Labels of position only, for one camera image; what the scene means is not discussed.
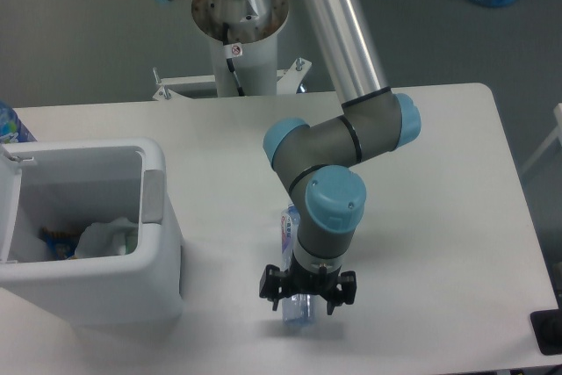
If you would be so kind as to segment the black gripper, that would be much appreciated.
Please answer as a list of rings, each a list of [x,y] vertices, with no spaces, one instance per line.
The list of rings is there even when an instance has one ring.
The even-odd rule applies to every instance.
[[[318,273],[305,269],[297,261],[293,261],[289,270],[268,264],[265,266],[259,283],[259,297],[272,304],[277,311],[282,299],[295,294],[318,295],[326,300],[327,315],[331,316],[335,309],[342,305],[353,305],[357,294],[357,274],[353,270],[340,273],[341,268]]]

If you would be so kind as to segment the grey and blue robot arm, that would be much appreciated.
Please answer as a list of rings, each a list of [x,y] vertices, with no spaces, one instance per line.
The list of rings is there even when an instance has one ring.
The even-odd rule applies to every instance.
[[[409,96],[388,85],[357,0],[305,5],[342,114],[315,126],[283,119],[263,138],[300,223],[288,267],[266,266],[259,295],[273,306],[296,295],[319,296],[333,312],[352,304],[357,292],[355,272],[342,269],[366,201],[352,167],[415,140],[421,116]],[[219,96],[277,94],[277,34],[288,11],[288,0],[192,0]]]

